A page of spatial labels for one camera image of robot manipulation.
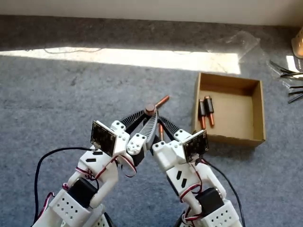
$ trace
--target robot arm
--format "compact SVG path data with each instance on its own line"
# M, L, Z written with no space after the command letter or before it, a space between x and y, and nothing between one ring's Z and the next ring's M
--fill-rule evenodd
M130 134L145 120L139 133ZM94 121L91 133L94 152L87 151L78 162L75 173L56 195L34 227L111 226L101 204L118 181L117 164L127 163L136 172L155 138L158 113L139 111L107 127ZM98 182L97 189L88 180Z
M130 133L142 121L143 128L131 138ZM155 135L158 122L171 142L160 141ZM118 181L117 165L128 164L136 172L135 167L148 150L180 201L189 206L177 227L241 227L225 189L203 163L203 154L208 150L206 131L191 135L158 116L153 105L114 121L110 127L93 122L91 143L95 150L82 155L75 173L33 227L112 227L102 201ZM90 180L97 182L97 188Z
M191 135L163 117L159 122L172 141L155 143L153 156L180 201L189 206L175 226L241 227L237 212L226 199L226 190L203 163L208 150L206 131ZM205 190L204 184L210 187Z

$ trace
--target cardboard box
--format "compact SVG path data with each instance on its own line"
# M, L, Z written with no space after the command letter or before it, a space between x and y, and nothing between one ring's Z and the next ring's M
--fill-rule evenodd
M213 128L206 118L209 141L256 147L266 139L262 82L200 73L195 88L193 131L201 130L198 100L210 96L214 106Z

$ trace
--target floor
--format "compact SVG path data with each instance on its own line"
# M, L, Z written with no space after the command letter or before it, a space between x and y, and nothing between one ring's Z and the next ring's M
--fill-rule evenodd
M290 46L298 30L1 16L0 225L32 224L39 158L55 148L88 147L93 120L110 125L169 94L160 113L190 131L195 79L206 71L264 84L266 142L255 149L211 143L206 155L236 188L247 226L300 226L303 100L287 103L287 88L268 64L272 59L300 69ZM81 154L64 152L42 164L40 207L67 181ZM150 154L136 177L123 176L104 200L117 226L174 225L184 205Z

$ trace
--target black circuit board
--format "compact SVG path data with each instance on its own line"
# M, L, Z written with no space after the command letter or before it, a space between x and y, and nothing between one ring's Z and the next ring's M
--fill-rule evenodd
M93 121L90 142L109 156L113 156L116 135Z
M194 162L198 157L208 151L208 141L206 131L183 143L183 150L186 162Z

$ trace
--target white wall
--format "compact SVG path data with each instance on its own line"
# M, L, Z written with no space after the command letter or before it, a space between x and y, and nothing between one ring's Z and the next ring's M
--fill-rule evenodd
M0 0L0 14L303 26L303 0Z

